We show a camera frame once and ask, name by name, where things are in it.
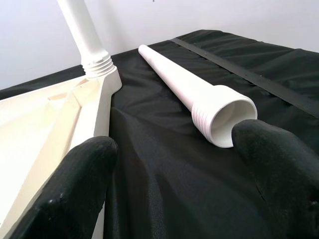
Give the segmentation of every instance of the white wall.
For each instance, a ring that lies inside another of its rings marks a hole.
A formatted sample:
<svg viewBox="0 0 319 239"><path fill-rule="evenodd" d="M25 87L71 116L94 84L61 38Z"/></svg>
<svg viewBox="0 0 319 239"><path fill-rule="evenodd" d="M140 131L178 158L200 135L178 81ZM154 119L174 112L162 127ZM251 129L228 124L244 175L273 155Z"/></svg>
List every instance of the white wall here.
<svg viewBox="0 0 319 239"><path fill-rule="evenodd" d="M318 0L86 0L111 54L198 29L319 52ZM2 1L0 89L80 64L56 0Z"/></svg>

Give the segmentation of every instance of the white plastic pipe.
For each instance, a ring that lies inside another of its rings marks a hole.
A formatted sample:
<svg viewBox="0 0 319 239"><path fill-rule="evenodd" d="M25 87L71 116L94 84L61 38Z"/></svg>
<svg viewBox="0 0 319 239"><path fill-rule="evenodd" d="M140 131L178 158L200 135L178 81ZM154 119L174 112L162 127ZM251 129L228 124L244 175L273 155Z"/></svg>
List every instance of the white plastic pipe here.
<svg viewBox="0 0 319 239"><path fill-rule="evenodd" d="M102 47L84 0L58 0L58 3L80 51L87 77L95 78L112 71L110 54Z"/></svg>
<svg viewBox="0 0 319 239"><path fill-rule="evenodd" d="M191 111L195 126L218 147L233 146L235 124L257 118L254 102L227 86L213 86L145 45L139 53Z"/></svg>

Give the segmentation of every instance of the tapered white tube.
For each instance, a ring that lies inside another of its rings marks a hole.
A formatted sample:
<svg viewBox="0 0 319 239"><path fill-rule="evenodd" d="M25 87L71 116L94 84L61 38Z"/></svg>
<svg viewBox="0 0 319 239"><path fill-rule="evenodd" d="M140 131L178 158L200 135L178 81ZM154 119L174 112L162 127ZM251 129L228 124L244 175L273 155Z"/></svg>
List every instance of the tapered white tube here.
<svg viewBox="0 0 319 239"><path fill-rule="evenodd" d="M95 78L112 71L112 59L102 47L84 0L58 0L58 3L80 51L87 77Z"/></svg>
<svg viewBox="0 0 319 239"><path fill-rule="evenodd" d="M139 53L191 111L195 126L218 147L233 146L236 123L257 118L254 102L227 86L213 86L149 47Z"/></svg>

